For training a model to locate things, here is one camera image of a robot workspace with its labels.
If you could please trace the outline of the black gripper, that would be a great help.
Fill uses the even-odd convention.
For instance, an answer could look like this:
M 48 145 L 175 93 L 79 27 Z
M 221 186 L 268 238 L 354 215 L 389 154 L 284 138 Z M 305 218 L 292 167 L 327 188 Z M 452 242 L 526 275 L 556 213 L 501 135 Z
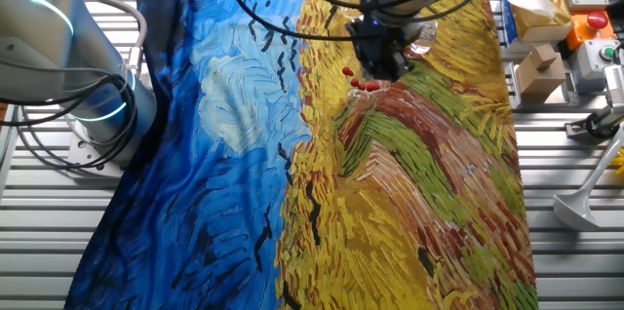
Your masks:
M 405 26 L 387 25 L 372 15 L 360 15 L 348 22 L 355 55 L 370 78 L 386 79 L 383 57 L 389 57 L 388 76 L 398 81 L 413 70 L 411 61 L 402 53 L 412 42 Z

